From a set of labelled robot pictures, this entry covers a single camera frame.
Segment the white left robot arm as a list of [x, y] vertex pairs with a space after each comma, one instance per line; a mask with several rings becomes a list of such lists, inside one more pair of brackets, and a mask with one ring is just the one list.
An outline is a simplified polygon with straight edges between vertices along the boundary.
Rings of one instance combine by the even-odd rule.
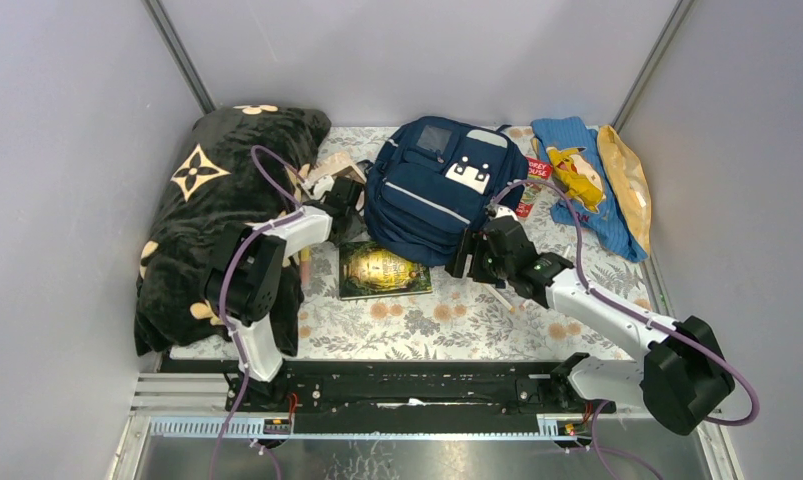
[[283, 261], [314, 245], [341, 242], [358, 217], [363, 191], [359, 181], [334, 178], [319, 199], [281, 218], [226, 226], [211, 250], [200, 293], [227, 328], [239, 368], [252, 380], [249, 398], [262, 410], [278, 409], [287, 397], [285, 381], [276, 377], [284, 356], [270, 320]]

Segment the green fantasy book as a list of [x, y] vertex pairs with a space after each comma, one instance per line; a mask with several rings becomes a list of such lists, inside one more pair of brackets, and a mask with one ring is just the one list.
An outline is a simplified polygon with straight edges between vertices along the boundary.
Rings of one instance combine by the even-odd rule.
[[347, 242], [338, 248], [340, 300], [429, 294], [429, 267], [406, 260], [373, 241]]

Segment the red treehouse book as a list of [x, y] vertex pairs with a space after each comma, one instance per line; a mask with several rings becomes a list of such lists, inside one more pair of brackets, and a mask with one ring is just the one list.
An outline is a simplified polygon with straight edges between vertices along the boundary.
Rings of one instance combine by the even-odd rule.
[[[528, 179], [549, 180], [552, 174], [552, 167], [547, 161], [539, 160], [535, 157], [527, 156]], [[521, 200], [516, 208], [516, 215], [520, 220], [526, 219], [531, 214], [539, 195], [543, 190], [540, 184], [528, 184], [524, 186]]]

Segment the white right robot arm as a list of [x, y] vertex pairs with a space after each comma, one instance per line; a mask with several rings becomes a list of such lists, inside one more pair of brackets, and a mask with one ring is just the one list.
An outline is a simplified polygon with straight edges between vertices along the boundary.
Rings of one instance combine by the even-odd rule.
[[576, 264], [540, 253], [511, 217], [465, 231], [446, 271], [483, 284], [504, 283], [522, 298], [572, 317], [628, 354], [601, 360], [574, 354], [553, 373], [552, 402], [574, 412], [588, 400], [608, 400], [649, 412], [669, 431], [687, 435], [736, 388], [711, 327], [641, 309], [584, 282]]

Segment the navy blue backpack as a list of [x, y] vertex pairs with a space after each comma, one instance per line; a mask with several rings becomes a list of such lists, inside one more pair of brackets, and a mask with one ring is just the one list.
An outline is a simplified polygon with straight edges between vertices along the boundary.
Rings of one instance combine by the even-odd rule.
[[491, 202], [514, 210], [529, 165], [503, 129], [424, 116], [399, 127], [367, 173], [363, 218], [370, 238], [428, 267], [444, 266]]

